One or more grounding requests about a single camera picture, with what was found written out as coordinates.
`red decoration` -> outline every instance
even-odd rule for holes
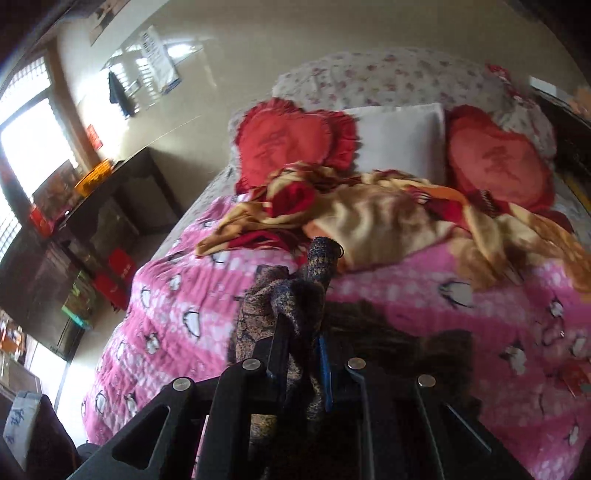
[[[347,170],[357,148],[355,120],[343,112],[304,112],[294,102],[274,98],[245,115],[236,145],[242,167],[236,192],[246,193],[297,161]]]
[[[96,133],[95,127],[92,124],[86,127],[86,135],[88,135],[88,140],[90,140],[90,144],[92,145],[92,148],[94,148],[95,150],[98,150],[100,147],[103,146],[103,142],[100,141],[100,138]]]
[[[109,256],[109,266],[121,277],[125,285],[131,285],[137,267],[127,253],[120,248],[115,248]],[[127,309],[127,305],[129,305],[129,289],[122,290],[104,273],[96,274],[93,285],[117,308],[121,310]]]
[[[554,202],[550,169],[528,138],[501,130],[478,108],[462,105],[451,112],[447,153],[454,186],[466,195],[486,190],[496,201],[529,210]]]

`beige wall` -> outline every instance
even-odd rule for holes
[[[85,20],[60,25],[57,41],[64,75],[74,103],[78,104],[92,88],[92,79],[112,53],[142,22],[168,0],[131,0],[108,25],[93,45]]]
[[[552,33],[501,0],[170,0],[142,27],[150,24],[165,41],[203,47],[178,65],[181,84],[127,123],[98,118],[106,102],[104,93],[96,93],[99,88],[84,92],[79,112],[85,125],[103,129],[104,155],[125,158],[151,144],[185,206],[228,160],[231,112],[267,97],[280,73],[325,54],[429,46],[500,64],[520,78],[533,75],[567,91],[583,83]],[[69,31],[74,27],[79,28],[67,25],[60,34],[60,50],[76,97],[84,90],[76,69],[92,64],[97,70],[100,62],[88,53],[81,58],[80,47],[69,44],[76,38]],[[131,28],[121,31],[113,21],[103,36],[115,35],[110,31],[115,27],[118,38],[137,34]],[[87,75],[88,68],[83,70]],[[105,124],[114,133],[106,132]]]

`floral bedsheet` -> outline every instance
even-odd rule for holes
[[[539,107],[520,97],[500,74],[484,65],[428,48],[336,53],[304,63],[281,75],[273,96],[295,101],[306,110],[339,110],[365,105],[418,105],[440,102],[447,109],[470,104],[489,112],[498,125],[527,135],[546,160],[556,153],[551,124]],[[183,230],[221,195],[233,193],[240,178],[234,143],[238,125],[251,104],[236,112],[228,124],[230,162],[195,201],[154,258],[161,258]],[[564,183],[555,177],[555,210],[563,212],[579,241],[591,251],[591,217]]]
[[[82,404],[91,442],[108,441],[173,379],[219,375],[257,267],[296,269],[280,250],[195,257],[195,244],[236,200],[213,202],[165,257],[138,271],[125,320]],[[436,245],[397,265],[336,277],[328,299],[370,301],[413,335],[471,331],[472,394],[483,401],[481,422],[536,478],[567,478],[591,432],[591,404],[559,388],[557,372],[563,362],[591,353],[591,304],[580,301],[556,262],[529,272],[522,286],[506,283],[481,293],[458,279],[454,266],[446,245]]]

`window frame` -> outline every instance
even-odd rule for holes
[[[34,63],[38,59],[43,58],[43,61],[46,66],[47,75],[49,77],[50,85],[49,87],[45,88],[44,90],[40,91],[36,94],[33,98],[28,100],[22,106],[20,106],[14,113],[12,113],[6,120],[0,123],[0,135],[2,132],[20,115],[22,115],[27,110],[31,109],[38,103],[42,102],[43,100],[48,100],[51,109],[53,110],[53,114],[56,118],[58,125],[60,126],[61,132],[64,135],[66,141],[68,142],[72,152],[74,154],[74,158],[78,162],[79,165],[80,159],[77,155],[76,145],[73,142],[72,137],[70,136],[69,130],[66,128],[66,124],[63,119],[63,113],[60,107],[60,102],[56,99],[56,94],[54,92],[55,88],[55,79],[53,72],[51,70],[51,64],[48,60],[47,50],[43,49],[38,51],[36,55],[27,58],[27,61],[22,65],[22,68],[25,68],[27,65]],[[23,190],[20,182],[18,181],[15,173],[13,172],[10,164],[8,163],[8,159],[6,157],[6,153],[4,148],[2,147],[2,143],[0,142],[0,169],[4,169],[8,173],[8,177],[6,175],[0,174],[0,184],[2,187],[2,191],[4,193],[4,197],[8,202],[8,206],[12,209],[14,215],[17,217],[17,220],[21,223],[21,225],[28,222],[28,217],[31,211],[32,202]]]

